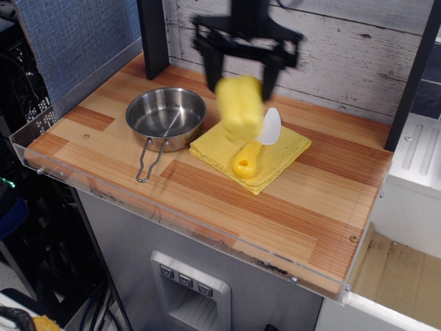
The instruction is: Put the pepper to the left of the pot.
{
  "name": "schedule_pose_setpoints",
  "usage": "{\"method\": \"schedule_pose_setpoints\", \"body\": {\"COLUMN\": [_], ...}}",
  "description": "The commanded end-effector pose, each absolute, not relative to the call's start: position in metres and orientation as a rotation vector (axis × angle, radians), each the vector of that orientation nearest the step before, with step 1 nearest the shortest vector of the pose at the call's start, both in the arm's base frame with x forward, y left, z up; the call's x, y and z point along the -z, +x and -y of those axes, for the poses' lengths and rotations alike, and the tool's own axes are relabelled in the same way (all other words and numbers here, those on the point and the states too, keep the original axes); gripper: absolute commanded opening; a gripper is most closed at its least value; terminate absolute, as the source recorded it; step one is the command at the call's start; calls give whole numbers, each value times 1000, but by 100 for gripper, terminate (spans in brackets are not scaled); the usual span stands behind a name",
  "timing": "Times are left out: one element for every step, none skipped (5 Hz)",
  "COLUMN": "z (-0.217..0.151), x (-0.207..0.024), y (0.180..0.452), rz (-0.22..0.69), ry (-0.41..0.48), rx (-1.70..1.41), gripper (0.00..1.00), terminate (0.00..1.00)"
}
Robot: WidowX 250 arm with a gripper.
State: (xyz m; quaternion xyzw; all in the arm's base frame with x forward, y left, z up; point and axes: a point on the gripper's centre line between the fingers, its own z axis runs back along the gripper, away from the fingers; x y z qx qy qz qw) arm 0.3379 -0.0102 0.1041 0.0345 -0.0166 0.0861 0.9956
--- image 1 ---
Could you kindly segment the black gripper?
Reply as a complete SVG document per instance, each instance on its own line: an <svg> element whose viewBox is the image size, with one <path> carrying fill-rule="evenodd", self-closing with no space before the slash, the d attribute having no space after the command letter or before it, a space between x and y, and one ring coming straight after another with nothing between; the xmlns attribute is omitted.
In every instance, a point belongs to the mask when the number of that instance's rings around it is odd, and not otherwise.
<svg viewBox="0 0 441 331"><path fill-rule="evenodd" d="M297 65L303 35L276 23L269 15L268 1L231 1L228 15L198 14L192 23L194 46L203 57L212 92L223 77L225 55L264 63L263 101L271 99L280 71Z"/></svg>

